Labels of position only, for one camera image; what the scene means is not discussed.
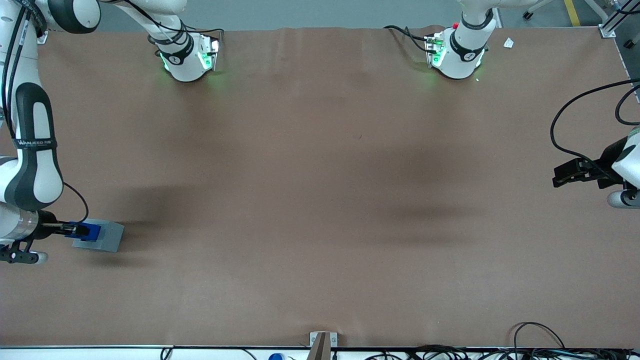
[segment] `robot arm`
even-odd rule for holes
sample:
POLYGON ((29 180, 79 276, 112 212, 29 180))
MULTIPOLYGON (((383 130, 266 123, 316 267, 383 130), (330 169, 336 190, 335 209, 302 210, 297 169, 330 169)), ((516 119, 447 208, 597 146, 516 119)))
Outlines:
POLYGON ((186 0, 100 0, 121 9, 150 35, 158 46, 164 68, 178 81, 194 81, 212 70, 218 53, 218 39, 189 31, 176 15, 186 0))
MULTIPOLYGON (((103 2, 119 7, 147 30, 175 79, 193 81, 214 67, 217 39, 187 31, 176 15, 186 0, 103 2)), ((59 222, 43 210, 60 197, 63 180, 51 102, 38 75, 37 38, 47 29, 90 33, 100 22, 100 7, 97 0, 0 0, 0 16, 0 70, 8 110, 0 113, 10 119, 17 150, 17 157, 0 154, 0 261, 42 263, 46 254, 30 250, 33 240, 54 233, 95 233, 88 224, 59 222)))
POLYGON ((609 145, 594 163, 575 158, 554 169, 554 188, 577 181, 597 181, 600 189, 622 185, 609 194, 607 202, 618 209, 640 209, 640 127, 609 145))
POLYGON ((457 0, 462 6, 462 21, 427 39, 430 66, 452 79, 469 77, 480 66, 487 40, 496 27, 492 8, 528 6, 538 0, 457 0))

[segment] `brown table surface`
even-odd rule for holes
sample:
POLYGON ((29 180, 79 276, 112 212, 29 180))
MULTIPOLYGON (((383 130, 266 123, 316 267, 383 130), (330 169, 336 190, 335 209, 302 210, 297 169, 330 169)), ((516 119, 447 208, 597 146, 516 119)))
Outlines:
MULTIPOLYGON (((46 265, 0 264, 0 343, 296 345, 324 329, 509 345, 537 321, 570 347, 637 345, 639 213, 551 183, 572 158, 550 143, 555 112, 627 78, 614 41, 500 29, 453 81, 395 35, 228 33, 222 71, 178 83, 141 33, 52 34, 61 169, 125 237, 103 254, 55 236, 34 246, 46 265)), ((627 90, 571 107, 558 141, 597 158, 630 131, 613 117, 627 90)), ((83 214, 70 191, 51 210, 83 214)))

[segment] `black cable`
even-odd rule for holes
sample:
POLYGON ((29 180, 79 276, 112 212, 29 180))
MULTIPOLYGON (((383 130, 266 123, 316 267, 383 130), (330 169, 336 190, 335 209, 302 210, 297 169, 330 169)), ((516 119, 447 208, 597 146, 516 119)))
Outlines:
POLYGON ((617 13, 621 13, 622 15, 637 15, 640 13, 640 10, 634 10, 632 12, 626 12, 625 10, 616 10, 617 13))
POLYGON ((22 24, 22 17, 24 16, 25 9, 24 7, 20 8, 20 12, 18 13, 17 19, 15 19, 15 25, 13 26, 13 33, 11 34, 11 40, 9 41, 9 46, 6 49, 6 56, 4 57, 4 67, 2 71, 2 108, 3 108, 3 116, 6 121, 7 129, 11 134, 11 138, 15 138, 15 131, 13 130, 13 122, 10 116, 10 108, 11 104, 7 106, 7 75, 9 73, 9 63, 11 62, 11 54, 13 52, 13 46, 15 45, 15 39, 18 36, 18 31, 20 31, 20 25, 22 24))
POLYGON ((77 191, 73 186, 71 186, 71 185, 69 185, 67 183, 63 183, 63 184, 67 188, 71 189, 71 191, 76 193, 76 195, 78 195, 78 197, 80 198, 80 200, 82 200, 82 203, 84 204, 84 217, 82 218, 82 220, 76 222, 76 224, 80 224, 81 222, 84 222, 86 220, 86 218, 89 217, 89 205, 86 203, 86 200, 84 199, 82 194, 79 191, 77 191))
POLYGON ((411 33, 406 32, 404 29, 400 28, 399 26, 395 26, 395 25, 387 25, 385 26, 383 29, 393 29, 393 30, 397 30, 399 32, 401 32, 402 34, 404 34, 406 37, 413 37, 416 40, 423 40, 424 38, 418 37, 416 35, 413 35, 411 33))
POLYGON ((404 360, 402 357, 399 357, 397 355, 394 354, 388 354, 386 351, 384 351, 382 354, 380 355, 373 355, 373 356, 369 356, 368 358, 366 358, 365 360, 375 360, 377 357, 381 357, 384 356, 385 358, 387 357, 391 357, 395 360, 404 360))
MULTIPOLYGON (((28 12, 27 15, 24 18, 24 24, 27 26, 29 19, 31 18, 31 12, 28 12)), ((26 29, 23 29, 22 34, 20 35, 20 40, 18 41, 18 49, 15 52, 15 60, 13 61, 13 67, 11 69, 11 75, 9 76, 9 94, 7 96, 7 104, 9 104, 9 108, 7 109, 7 116, 9 116, 9 119, 12 118, 12 114, 11 114, 11 100, 13 97, 13 80, 15 79, 15 73, 18 70, 18 61, 20 60, 20 55, 22 54, 22 48, 24 47, 24 33, 26 32, 26 29)), ((12 135, 12 139, 15 139, 15 131, 13 130, 13 123, 11 126, 11 130, 10 133, 12 135)))
POLYGON ((616 105, 616 120, 623 125, 630 125, 630 126, 638 126, 640 125, 640 122, 629 122, 629 121, 624 121, 622 119, 622 117, 620 117, 620 108, 622 108, 622 104, 625 103, 625 101, 627 101, 627 99, 629 98, 629 96, 631 96, 631 94, 634 94, 636 92, 636 90, 640 89, 640 85, 636 85, 634 86, 631 90, 629 90, 623 97, 622 99, 620 99, 620 101, 618 101, 618 105, 616 105))
POLYGON ((163 348, 162 351, 160 351, 160 360, 168 360, 172 352, 173 348, 163 348))
POLYGON ((160 22, 156 21, 155 19, 153 19, 151 17, 151 15, 149 15, 145 10, 143 10, 142 8, 140 8, 138 5, 134 4, 131 2, 131 0, 124 0, 125 3, 131 5, 132 8, 134 8, 137 12, 139 12, 140 14, 142 14, 142 16, 146 17, 147 19, 149 19, 151 22, 153 22, 156 26, 159 26, 161 28, 167 29, 167 30, 171 30, 171 31, 183 31, 185 33, 197 33, 197 34, 204 34, 204 33, 213 33, 213 32, 220 32, 220 33, 224 33, 225 30, 224 29, 196 29, 193 26, 187 26, 184 25, 185 28, 191 29, 191 30, 183 30, 183 29, 173 29, 173 28, 169 28, 168 26, 162 25, 160 22))
POLYGON ((411 39, 411 41, 413 42, 413 44, 414 44, 416 47, 418 47, 418 49, 420 49, 420 50, 424 51, 425 53, 429 53, 429 54, 436 54, 436 53, 437 53, 437 51, 434 51, 434 50, 427 50, 426 48, 424 48, 424 47, 420 46, 420 44, 418 44, 418 42, 417 42, 416 40, 424 41, 424 38, 421 38, 421 37, 418 37, 418 36, 416 36, 416 35, 412 34, 412 33, 411 33, 411 31, 409 30, 409 27, 408 27, 408 26, 406 26, 406 27, 404 28, 404 30, 402 30, 401 28, 399 28, 399 27, 397 27, 397 26, 395 26, 395 25, 387 25, 387 26, 385 26, 383 29, 398 30, 398 31, 400 31, 400 33, 402 33, 404 36, 406 36, 406 37, 410 38, 410 39, 411 39))
POLYGON ((546 326, 546 325, 544 325, 542 323, 539 323, 539 322, 524 322, 524 323, 520 324, 520 326, 513 333, 513 348, 514 349, 518 348, 518 333, 520 332, 520 330, 522 330, 523 327, 525 327, 527 325, 535 325, 535 326, 542 327, 542 328, 548 330, 549 332, 551 332, 556 337, 556 339, 560 343, 560 346, 562 348, 566 348, 565 345, 564 345, 564 342, 562 341, 560 336, 558 336, 558 334, 556 334, 556 332, 553 331, 550 327, 548 327, 548 326, 546 326))
POLYGON ((247 349, 245 349, 245 348, 244 348, 244 349, 241 349, 241 350, 242 350, 242 351, 244 351, 244 352, 246 352, 247 354, 249 354, 249 356, 251 356, 251 357, 253 358, 253 360, 258 360, 258 359, 255 357, 255 355, 253 355, 251 352, 249 352, 249 350, 247 350, 247 349))
POLYGON ((567 109, 569 107, 569 105, 573 104, 575 101, 579 100, 580 98, 585 97, 585 96, 587 96, 589 94, 593 94, 595 92, 606 90, 608 88, 613 88, 613 87, 616 87, 616 86, 625 85, 625 84, 631 84, 631 83, 636 83, 636 82, 640 82, 640 78, 630 79, 630 80, 625 80, 625 81, 619 81, 617 83, 611 83, 611 84, 608 84, 608 85, 599 86, 597 88, 585 91, 582 94, 580 94, 580 95, 574 97, 573 99, 569 100, 557 112, 556 117, 554 117, 554 120, 551 122, 550 134, 551 134, 551 142, 554 144, 554 147, 556 147, 556 149, 558 149, 558 150, 560 150, 562 152, 565 152, 565 153, 573 155, 573 156, 577 156, 577 157, 583 159, 584 161, 587 161, 593 168, 595 168, 598 171, 600 171, 601 173, 605 174, 610 179, 616 179, 618 176, 612 176, 610 173, 608 173, 602 167, 600 167, 598 164, 596 164, 593 160, 591 160, 588 156, 583 155, 583 154, 581 154, 579 152, 576 152, 576 151, 565 149, 564 147, 561 147, 560 145, 558 145, 558 143, 556 142, 556 134, 555 134, 556 123, 557 123, 558 119, 560 119, 560 115, 562 115, 562 113, 565 111, 565 109, 567 109))

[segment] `gray block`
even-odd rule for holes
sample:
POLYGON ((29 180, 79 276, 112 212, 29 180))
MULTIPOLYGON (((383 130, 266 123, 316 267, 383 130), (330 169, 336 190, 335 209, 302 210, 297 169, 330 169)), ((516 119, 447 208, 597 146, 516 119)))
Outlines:
POLYGON ((73 247, 95 251, 118 252, 118 246, 120 246, 120 240, 122 239, 122 233, 124 232, 124 225, 120 225, 113 221, 97 219, 86 219, 84 222, 87 224, 101 226, 100 233, 98 234, 98 240, 82 241, 80 239, 75 239, 73 247))

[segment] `gray floor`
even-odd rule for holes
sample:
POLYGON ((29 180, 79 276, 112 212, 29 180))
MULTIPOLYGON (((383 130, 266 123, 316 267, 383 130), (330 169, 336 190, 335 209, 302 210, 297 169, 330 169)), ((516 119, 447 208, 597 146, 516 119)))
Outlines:
MULTIPOLYGON (((583 0, 574 0, 580 23, 595 26, 600 18, 583 0)), ((99 31, 142 31, 119 9, 102 6, 99 31)), ((525 8, 501 9, 506 28, 571 26, 564 1, 537 10, 531 20, 524 20, 525 8)), ((454 0, 272 0, 211 1, 190 0, 180 15, 182 20, 199 28, 225 30, 269 30, 278 28, 381 28, 395 24, 422 28, 430 24, 449 25, 460 20, 460 6, 454 0)), ((628 17, 616 31, 620 53, 632 78, 640 78, 640 45, 622 47, 640 31, 640 15, 628 17)))

